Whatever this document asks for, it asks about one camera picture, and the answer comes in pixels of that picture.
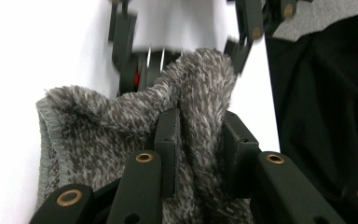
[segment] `white background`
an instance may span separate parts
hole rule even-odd
[[[238,36],[225,0],[133,0],[135,49],[223,50]],[[36,202],[40,134],[35,103],[63,85],[116,96],[118,75],[107,43],[108,0],[0,1],[0,223],[28,223]],[[231,110],[259,140],[279,150],[264,42],[256,44]]]

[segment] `gray knit fabric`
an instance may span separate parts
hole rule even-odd
[[[355,15],[358,15],[358,1],[298,1],[296,15],[281,23],[274,37],[296,41],[303,35],[322,31],[336,21]]]
[[[223,191],[220,132],[235,79],[227,56],[198,49],[170,64],[154,87],[115,100],[77,86],[49,91],[36,104],[42,135],[38,206],[61,186],[97,190],[121,177],[158,115],[178,106],[179,192],[163,200],[164,223],[251,223],[249,202]]]

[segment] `black plastic bracket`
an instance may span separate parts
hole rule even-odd
[[[110,41],[110,42],[113,42],[115,40],[117,8],[118,8],[118,3],[116,3],[115,1],[112,1],[112,12],[110,14],[109,36],[107,37],[108,41]]]
[[[240,41],[228,40],[224,52],[230,57],[237,75],[246,64],[253,42],[263,36],[264,28],[260,0],[236,0],[235,8]]]
[[[107,224],[162,222],[161,158],[142,150],[126,162]]]
[[[232,40],[227,41],[224,52],[231,59],[232,66],[234,68],[234,74],[242,73],[243,67],[248,60],[251,46],[252,44],[242,46],[233,42]]]
[[[111,182],[110,184],[98,189],[94,192],[94,201],[92,202],[92,208],[95,216],[92,220],[93,224],[106,223],[109,216],[112,202],[115,199],[118,185],[121,178]]]
[[[117,14],[112,61],[120,73],[131,56],[135,23],[136,15],[128,13]]]
[[[178,178],[178,141],[180,141],[180,119],[177,108],[167,110],[158,117],[154,149],[162,160],[162,197],[174,197]]]
[[[296,14],[297,0],[266,0],[263,23],[266,35],[272,36],[279,25]]]
[[[138,68],[138,58],[135,55],[122,64],[119,81],[119,94],[135,91],[135,75]]]
[[[275,152],[258,154],[251,209],[255,223],[345,223],[296,165]]]
[[[252,133],[232,112],[223,122],[227,192],[235,198],[250,198],[255,161],[260,149]]]
[[[70,184],[52,192],[36,211],[31,224],[91,223],[94,193],[86,185]]]

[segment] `black cloth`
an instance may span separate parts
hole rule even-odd
[[[358,188],[358,16],[297,42],[267,38],[281,151],[335,208]]]

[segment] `white surface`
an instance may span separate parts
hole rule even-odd
[[[237,33],[225,0],[133,0],[130,9],[138,11],[136,49],[223,50]],[[0,1],[0,223],[27,223],[33,214],[40,158],[34,104],[45,90],[80,85],[116,95],[109,19],[108,0]],[[263,44],[247,64],[231,109],[272,150],[278,143]]]

